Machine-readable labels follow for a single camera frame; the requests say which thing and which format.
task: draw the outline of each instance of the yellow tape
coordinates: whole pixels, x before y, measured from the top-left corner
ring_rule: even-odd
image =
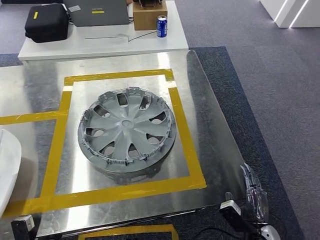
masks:
[[[91,191],[48,195],[39,198],[11,202],[7,206],[5,211],[3,213],[3,216],[11,217],[42,213],[78,206],[103,204],[159,194],[168,194],[171,192],[198,189],[202,187],[202,183],[197,184],[191,176],[184,176],[174,179],[115,186]]]
[[[64,79],[65,86],[72,86],[74,82],[94,81],[94,80],[106,80],[106,79],[125,79],[134,77],[146,77],[165,75],[167,81],[173,81],[174,73],[171,69],[153,69],[142,71],[125,71],[125,72],[110,72],[92,75],[82,76],[67,76]]]
[[[105,11],[92,11],[93,14],[104,14]]]
[[[59,175],[60,158],[63,153],[65,139],[66,126],[68,120],[68,112],[70,107],[72,91],[63,91],[60,102],[59,111],[64,113],[59,117],[55,123],[52,143],[48,158],[45,174],[43,179],[40,197],[53,196],[56,189],[57,180]]]
[[[172,240],[178,240],[178,234],[172,224],[163,225],[140,225],[140,226],[123,226],[111,228],[103,231],[96,231],[91,233],[81,234],[78,240],[85,240],[86,238],[107,237],[116,235],[128,234],[144,234],[144,233],[171,233]]]
[[[189,129],[188,128],[187,120],[186,119],[180,97],[179,96],[178,89],[177,87],[172,87],[168,90],[177,125],[177,130],[180,134],[180,139],[181,140],[182,149],[188,165],[189,174],[192,177],[195,183],[200,184],[200,188],[207,187]]]
[[[202,175],[200,164],[198,161],[197,154],[195,153],[195,147],[193,146],[192,140],[189,131],[186,116],[183,112],[178,90],[176,87],[173,87],[169,88],[168,90],[172,102],[173,110],[175,115],[178,132],[181,139],[181,144],[184,157],[186,158],[189,169],[189,176],[137,183],[132,185],[122,185],[86,192],[54,195],[57,180],[59,174],[60,162],[63,147],[68,112],[70,107],[72,90],[72,86],[74,81],[79,82],[109,78],[116,79],[142,77],[143,73],[146,74],[147,76],[151,76],[158,75],[158,73],[164,74],[164,72],[165,72],[166,78],[174,76],[171,69],[160,69],[127,73],[119,72],[66,77],[65,85],[66,86],[63,88],[59,111],[52,112],[57,114],[56,117],[57,123],[54,128],[51,148],[50,149],[49,157],[48,160],[47,168],[45,174],[40,197],[11,202],[9,205],[7,206],[3,216],[8,217],[42,213],[77,206],[116,202],[134,198],[167,194],[171,192],[205,188],[206,183]]]
[[[0,116],[0,125],[55,120],[57,118],[59,118],[63,115],[64,113],[63,112],[46,111],[46,112],[21,114],[21,115],[14,115],[14,116]]]

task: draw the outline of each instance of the metal plate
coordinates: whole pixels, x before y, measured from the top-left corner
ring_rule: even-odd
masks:
[[[41,216],[38,237],[57,233],[78,233],[93,227],[115,226],[123,222],[220,204],[225,200],[226,192],[232,193],[235,199],[242,198],[245,192],[244,177],[240,167],[243,162],[242,157],[193,51],[0,68],[0,83],[5,86],[0,89],[1,102],[4,105],[1,108],[0,115],[57,110],[66,76],[164,68],[172,69],[174,81],[168,82],[163,75],[159,75],[75,83],[55,194],[132,184],[131,180],[114,181],[91,166],[80,149],[77,136],[79,119],[85,110],[97,100],[97,96],[129,86],[139,86],[162,96],[171,109],[173,104],[168,88],[177,87],[207,187],[42,213],[38,215]],[[42,141],[41,130],[35,131],[34,135],[35,141]],[[23,141],[26,135],[21,134],[17,138]],[[50,148],[50,142],[42,143],[43,148]],[[23,151],[23,145],[22,147],[23,156],[26,152]],[[36,151],[42,154],[42,148],[37,148]],[[38,171],[44,173],[45,169],[39,168]],[[172,150],[155,174],[138,181],[153,182],[189,175],[180,136],[177,133]],[[38,191],[42,182],[36,181]],[[20,182],[16,185],[14,191],[25,188],[24,183]],[[9,219],[0,220],[0,239],[12,238]]]

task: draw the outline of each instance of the blue can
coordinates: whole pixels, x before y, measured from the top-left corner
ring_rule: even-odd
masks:
[[[158,16],[156,20],[156,35],[159,38],[167,36],[168,22],[166,16]]]

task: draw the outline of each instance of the yellow label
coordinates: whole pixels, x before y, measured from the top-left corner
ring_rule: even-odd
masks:
[[[92,11],[93,14],[104,14],[105,11]]]

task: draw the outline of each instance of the laptop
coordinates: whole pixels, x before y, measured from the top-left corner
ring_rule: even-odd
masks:
[[[77,27],[129,24],[126,0],[63,0]]]

